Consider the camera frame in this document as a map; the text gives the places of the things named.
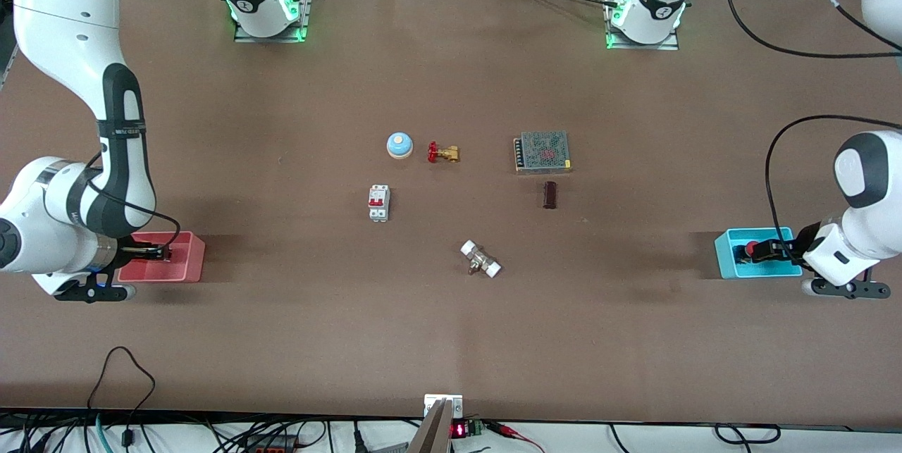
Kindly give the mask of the pink plastic box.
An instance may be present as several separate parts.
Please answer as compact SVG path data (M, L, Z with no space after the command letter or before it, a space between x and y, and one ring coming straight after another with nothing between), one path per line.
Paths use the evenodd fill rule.
M201 280L205 242L191 231L182 231L168 246L166 260L133 260L120 268L120 283L197 283Z

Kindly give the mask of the cyan plastic box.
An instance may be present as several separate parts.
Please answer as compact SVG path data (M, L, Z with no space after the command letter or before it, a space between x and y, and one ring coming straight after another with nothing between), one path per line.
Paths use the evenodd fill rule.
M777 239L775 228L730 228L715 239L715 253L722 279L796 278L803 269L792 261L741 261L749 242Z

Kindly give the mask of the white circuit breaker red switches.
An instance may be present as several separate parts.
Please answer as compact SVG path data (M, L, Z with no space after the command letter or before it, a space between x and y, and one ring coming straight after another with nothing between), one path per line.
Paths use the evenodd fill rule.
M390 211L390 192L389 186L385 184L374 184L370 187L368 197L369 219L375 223L385 223L389 219Z

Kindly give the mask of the metal mesh power supply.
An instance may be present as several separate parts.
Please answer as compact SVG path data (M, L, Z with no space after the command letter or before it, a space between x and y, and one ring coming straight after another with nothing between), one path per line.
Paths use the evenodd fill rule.
M562 174L572 170L566 131L522 132L513 139L513 145L518 175Z

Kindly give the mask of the white capped metal fitting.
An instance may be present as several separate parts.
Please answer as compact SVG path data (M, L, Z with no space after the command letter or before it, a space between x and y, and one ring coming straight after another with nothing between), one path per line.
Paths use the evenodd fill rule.
M487 254L486 249L482 245L477 244L473 240L467 240L460 251L469 261L467 270L469 275L484 273L489 278L494 278L502 270L502 264Z

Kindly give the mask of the red alligator clip lead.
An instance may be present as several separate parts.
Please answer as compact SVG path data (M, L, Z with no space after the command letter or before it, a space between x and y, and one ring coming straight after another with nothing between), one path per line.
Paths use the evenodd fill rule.
M482 420L482 422L483 422L484 428L487 428L487 430L492 431L492 433L496 433L496 434L504 437L505 439L518 440L521 442L525 442L525 443L535 447L539 451L539 453L547 453L547 451L545 451L544 447L542 447L536 441L529 439L525 435L522 435L521 433L519 433L519 431L516 431L514 428L510 428L509 426L507 426L505 424L501 424L498 421Z

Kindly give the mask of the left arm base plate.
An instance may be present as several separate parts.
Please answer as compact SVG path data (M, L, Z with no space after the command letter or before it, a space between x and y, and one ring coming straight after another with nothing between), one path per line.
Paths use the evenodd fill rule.
M677 28L686 10L686 1L645 7L635 0L605 2L605 41L607 49L648 49L676 51Z

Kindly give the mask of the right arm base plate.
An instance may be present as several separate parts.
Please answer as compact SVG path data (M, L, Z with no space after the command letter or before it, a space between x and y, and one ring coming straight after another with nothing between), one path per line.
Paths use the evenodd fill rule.
M237 43L305 41L312 0L226 0Z

